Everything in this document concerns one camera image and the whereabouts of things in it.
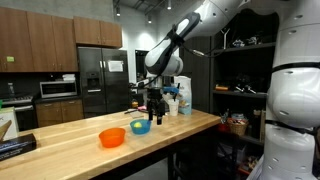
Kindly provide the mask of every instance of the floor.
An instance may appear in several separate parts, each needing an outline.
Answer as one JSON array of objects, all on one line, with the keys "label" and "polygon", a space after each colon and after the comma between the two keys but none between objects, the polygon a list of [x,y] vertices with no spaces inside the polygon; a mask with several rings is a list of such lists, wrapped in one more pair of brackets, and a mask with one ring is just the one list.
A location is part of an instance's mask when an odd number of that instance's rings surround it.
[{"label": "floor", "polygon": [[167,180],[167,160],[159,161],[127,178],[124,180]]}]

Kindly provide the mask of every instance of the kitchen counter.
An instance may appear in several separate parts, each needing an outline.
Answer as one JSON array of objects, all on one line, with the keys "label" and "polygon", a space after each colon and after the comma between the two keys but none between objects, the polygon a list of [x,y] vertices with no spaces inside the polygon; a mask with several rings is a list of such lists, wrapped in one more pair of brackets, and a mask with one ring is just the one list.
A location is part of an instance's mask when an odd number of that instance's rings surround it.
[{"label": "kitchen counter", "polygon": [[57,97],[57,98],[39,98],[34,101],[35,104],[42,104],[42,103],[52,103],[58,101],[69,101],[69,100],[77,100],[82,99],[81,95],[77,96],[67,96],[67,97]]},{"label": "kitchen counter", "polygon": [[[134,135],[131,121],[130,114],[119,112],[20,132],[33,133],[37,149],[0,162],[0,179],[89,179],[208,129],[220,117],[197,110],[164,116],[162,125],[154,120],[145,135]],[[103,148],[98,134],[113,127],[126,130],[125,141]]]}]

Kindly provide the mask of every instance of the microwave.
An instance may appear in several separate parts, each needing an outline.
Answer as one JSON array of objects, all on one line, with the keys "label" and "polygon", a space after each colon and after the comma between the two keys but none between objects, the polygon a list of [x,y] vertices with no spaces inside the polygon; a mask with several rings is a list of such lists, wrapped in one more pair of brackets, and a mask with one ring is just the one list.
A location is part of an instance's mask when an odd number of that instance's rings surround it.
[{"label": "microwave", "polygon": [[54,98],[77,95],[76,81],[40,82],[41,98]]}]

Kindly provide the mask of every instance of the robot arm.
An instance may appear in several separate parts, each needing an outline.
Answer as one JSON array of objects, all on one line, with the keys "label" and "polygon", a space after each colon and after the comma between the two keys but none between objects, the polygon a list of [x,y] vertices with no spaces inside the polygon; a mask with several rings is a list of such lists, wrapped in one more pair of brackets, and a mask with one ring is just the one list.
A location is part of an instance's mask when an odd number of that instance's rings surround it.
[{"label": "robot arm", "polygon": [[182,71],[181,59],[172,54],[185,40],[214,35],[244,8],[261,15],[276,12],[280,27],[267,98],[267,120],[284,125],[266,125],[260,179],[315,179],[314,137],[299,129],[320,125],[319,7],[319,0],[205,0],[146,56],[147,76],[152,79],[148,89],[149,119],[152,120],[155,111],[161,124],[164,106],[158,77],[175,76]]}]

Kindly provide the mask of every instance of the black refrigerator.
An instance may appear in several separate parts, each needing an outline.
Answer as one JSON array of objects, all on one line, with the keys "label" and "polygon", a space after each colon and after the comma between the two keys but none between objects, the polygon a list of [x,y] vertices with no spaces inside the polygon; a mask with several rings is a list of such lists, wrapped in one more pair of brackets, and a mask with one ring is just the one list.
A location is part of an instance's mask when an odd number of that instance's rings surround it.
[{"label": "black refrigerator", "polygon": [[127,110],[127,51],[78,47],[78,57],[85,118]]}]

